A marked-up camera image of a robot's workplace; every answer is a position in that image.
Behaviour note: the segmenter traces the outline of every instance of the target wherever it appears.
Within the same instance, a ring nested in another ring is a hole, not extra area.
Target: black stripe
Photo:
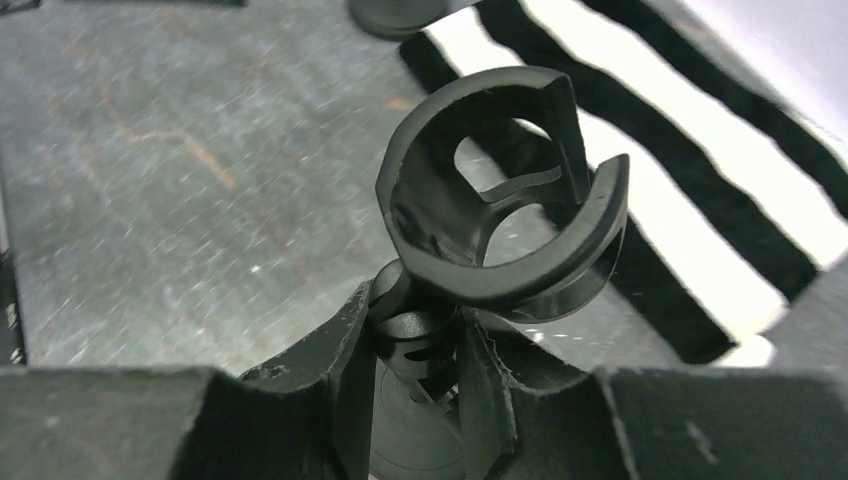
[[[727,242],[786,298],[795,300],[815,280],[816,267],[806,254],[660,112],[607,73],[576,61],[515,0],[487,0],[477,10],[492,38],[525,63],[567,73],[578,105],[649,150]]]
[[[456,72],[444,61],[438,49],[424,34],[408,40],[401,45],[400,54],[418,82],[428,92],[458,78]],[[524,150],[541,152],[547,148],[547,142],[528,133],[514,122],[509,135],[477,135],[473,140],[504,171],[507,176],[521,173],[516,168],[515,138],[520,136]],[[546,211],[557,227],[563,228],[563,219],[554,212]],[[687,363],[708,363],[715,360],[732,343],[689,293],[677,282],[665,264],[653,251],[639,231],[638,225],[630,219],[621,258],[612,278],[613,285],[624,295],[654,329],[671,345],[677,355]]]
[[[695,85],[770,136],[801,170],[822,186],[837,210],[848,219],[848,173],[824,145],[777,105],[751,92],[710,62],[647,2],[583,0],[583,3],[636,32]]]

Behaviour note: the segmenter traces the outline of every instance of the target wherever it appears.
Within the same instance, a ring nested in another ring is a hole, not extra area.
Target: circular hole
[[[416,350],[414,352],[409,352],[404,357],[408,360],[412,360],[413,362],[423,362],[425,360],[429,360],[433,358],[436,354],[441,352],[445,348],[444,345],[434,345],[432,347],[422,348],[421,350]]]
[[[474,134],[497,158],[493,159],[472,139],[465,137],[454,154],[460,175],[477,192],[490,190],[509,178],[539,173],[556,166],[550,137],[527,120],[509,119]]]
[[[559,232],[545,216],[542,205],[534,203],[522,207],[495,229],[486,248],[483,266],[495,267],[519,260],[548,244]]]

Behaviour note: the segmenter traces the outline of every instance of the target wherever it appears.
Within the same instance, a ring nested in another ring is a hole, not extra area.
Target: black and white stripe
[[[590,163],[632,160],[612,283],[686,362],[767,364],[758,334],[848,250],[839,144],[733,81],[641,2],[483,0],[401,55],[429,91],[509,65],[571,77]],[[508,176],[521,173],[516,136],[547,143],[512,130],[474,137]]]

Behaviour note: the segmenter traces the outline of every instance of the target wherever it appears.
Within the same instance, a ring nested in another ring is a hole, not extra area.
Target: gray surface
[[[47,4],[0,28],[0,147],[32,363],[240,372],[392,257],[373,182],[423,96],[396,46],[357,32],[341,0]],[[521,243],[503,255],[540,232],[510,233]],[[848,365],[839,271],[770,334],[778,364]],[[527,334],[581,366],[673,362],[614,292]]]
[[[816,0],[680,0],[796,107],[848,139],[848,4]]]

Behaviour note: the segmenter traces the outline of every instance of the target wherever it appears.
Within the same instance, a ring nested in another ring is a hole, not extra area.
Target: white stripe
[[[514,52],[489,38],[474,9],[455,13],[426,32],[462,76],[523,65]],[[673,274],[716,323],[735,339],[773,325],[785,311],[783,297],[713,230],[650,153],[597,117],[579,111],[579,119],[593,167],[620,153],[630,155],[633,216]]]
[[[700,144],[820,270],[848,250],[848,223],[819,185],[762,134],[681,75],[630,30],[573,0],[520,0],[583,63],[617,77]]]
[[[755,368],[767,367],[774,360],[776,349],[767,338],[752,335],[740,345],[710,363],[719,368]]]

